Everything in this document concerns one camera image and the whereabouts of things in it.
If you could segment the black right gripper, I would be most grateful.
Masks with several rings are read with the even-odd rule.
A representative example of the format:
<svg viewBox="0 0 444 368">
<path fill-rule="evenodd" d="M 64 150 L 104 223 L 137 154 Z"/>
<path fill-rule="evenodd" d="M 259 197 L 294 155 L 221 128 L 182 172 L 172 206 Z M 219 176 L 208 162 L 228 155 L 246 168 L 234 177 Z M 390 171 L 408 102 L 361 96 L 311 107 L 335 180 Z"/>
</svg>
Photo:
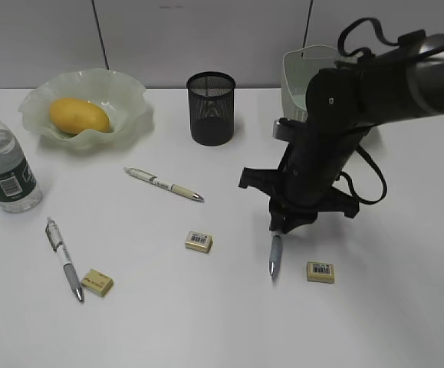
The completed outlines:
<svg viewBox="0 0 444 368">
<path fill-rule="evenodd" d="M 238 187 L 253 187 L 268 195 L 271 215 L 270 230 L 287 234 L 294 229 L 310 225 L 320 212 L 342 212 L 354 218 L 359 212 L 359 202 L 344 192 L 330 187 L 324 196 L 311 205 L 301 205 L 284 193 L 284 173 L 280 169 L 251 169 L 245 167 Z"/>
</svg>

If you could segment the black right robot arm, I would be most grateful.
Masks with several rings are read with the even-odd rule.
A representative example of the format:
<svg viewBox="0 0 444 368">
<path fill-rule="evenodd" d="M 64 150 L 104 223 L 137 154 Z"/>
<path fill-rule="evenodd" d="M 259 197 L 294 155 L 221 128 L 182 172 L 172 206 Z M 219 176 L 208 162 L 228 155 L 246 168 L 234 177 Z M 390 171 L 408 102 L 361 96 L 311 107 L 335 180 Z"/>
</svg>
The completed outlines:
<svg viewBox="0 0 444 368">
<path fill-rule="evenodd" d="M 287 148 L 276 169 L 242 171 L 239 185 L 269 197 L 269 228 L 282 234 L 322 212 L 353 218 L 364 204 L 354 189 L 334 183 L 362 153 L 361 140 L 385 123 L 444 115 L 444 34 L 415 31 L 380 56 L 319 70 L 306 92 L 305 121 L 281 118 L 273 135 Z"/>
</svg>

